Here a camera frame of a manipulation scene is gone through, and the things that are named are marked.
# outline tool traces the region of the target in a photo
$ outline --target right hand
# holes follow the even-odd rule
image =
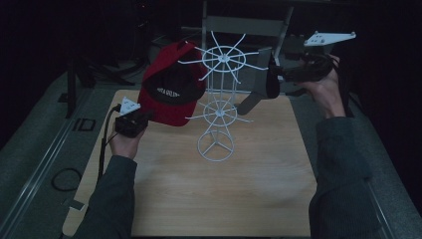
[[[339,62],[339,57],[330,55]],[[335,69],[318,82],[298,83],[308,90],[314,101],[319,105],[323,116],[326,119],[334,117],[345,117],[344,107],[341,102],[340,92],[338,90],[338,74]]]

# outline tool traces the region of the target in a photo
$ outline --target black game controller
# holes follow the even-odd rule
[[[134,111],[115,119],[114,130],[127,137],[136,137],[147,126],[152,114]]]
[[[274,64],[269,66],[270,73],[282,76],[285,82],[317,82],[333,68],[332,57],[323,46],[306,47],[304,37],[289,37],[283,45],[287,60],[296,62],[295,66],[283,68]]]

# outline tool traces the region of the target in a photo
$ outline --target white wire rack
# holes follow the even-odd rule
[[[190,118],[191,120],[205,119],[209,126],[198,138],[199,153],[210,161],[223,161],[229,158],[235,148],[233,136],[229,131],[229,125],[236,120],[251,122],[251,120],[240,119],[235,107],[239,70],[250,67],[259,71],[268,68],[259,68],[247,64],[247,56],[258,55],[258,52],[243,53],[238,49],[239,44],[245,38],[245,34],[234,46],[220,46],[214,33],[211,32],[216,47],[208,50],[196,48],[202,52],[202,59],[198,61],[182,62],[181,64],[202,63],[207,69],[207,74],[199,79],[207,80],[207,104],[199,103],[204,109],[201,116]],[[227,81],[232,81],[228,86],[231,89],[224,89]]]

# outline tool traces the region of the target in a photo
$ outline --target black stand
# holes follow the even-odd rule
[[[136,65],[131,70],[137,70],[143,64]],[[97,64],[91,59],[77,54],[71,54],[68,61],[68,93],[66,102],[68,103],[68,112],[66,119],[68,119],[76,109],[77,106],[77,76],[80,79],[83,87],[93,88],[96,85],[96,80],[93,77],[92,69],[94,68],[98,73],[105,75],[108,79],[115,81],[122,86],[134,86],[134,83],[128,82],[121,78],[117,73],[112,72],[106,67]]]

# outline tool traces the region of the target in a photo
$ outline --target black cable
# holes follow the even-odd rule
[[[107,132],[108,132],[108,123],[109,123],[109,119],[111,118],[111,114],[116,111],[116,112],[120,112],[120,107],[121,104],[118,104],[116,107],[113,107],[109,112],[108,115],[105,118],[105,133],[104,136],[102,138],[102,148],[101,148],[101,152],[100,152],[100,163],[99,163],[99,175],[97,178],[97,182],[100,181],[100,179],[102,178],[103,174],[104,174],[104,168],[105,168],[105,154],[106,154],[106,145],[107,145],[107,141],[106,141],[106,136],[107,136]]]
[[[118,133],[115,133],[113,136],[111,136],[108,141],[105,143],[107,145],[113,138],[115,138],[118,135]]]
[[[78,189],[78,187],[76,186],[76,187],[71,187],[71,188],[62,188],[62,187],[59,187],[57,184],[56,184],[56,178],[61,174],[61,173],[63,173],[63,172],[66,172],[66,171],[72,171],[72,172],[75,172],[76,174],[77,174],[77,176],[78,176],[78,178],[79,178],[79,181],[81,181],[82,180],[82,175],[81,175],[81,173],[79,172],[79,171],[77,171],[76,169],[74,169],[74,168],[71,168],[71,167],[68,167],[68,168],[64,168],[64,169],[62,169],[62,170],[60,170],[60,171],[58,171],[54,176],[53,176],[53,178],[52,178],[52,180],[51,180],[51,184],[52,184],[52,186],[56,189],[56,190],[58,190],[58,191],[75,191],[75,190],[77,190]]]

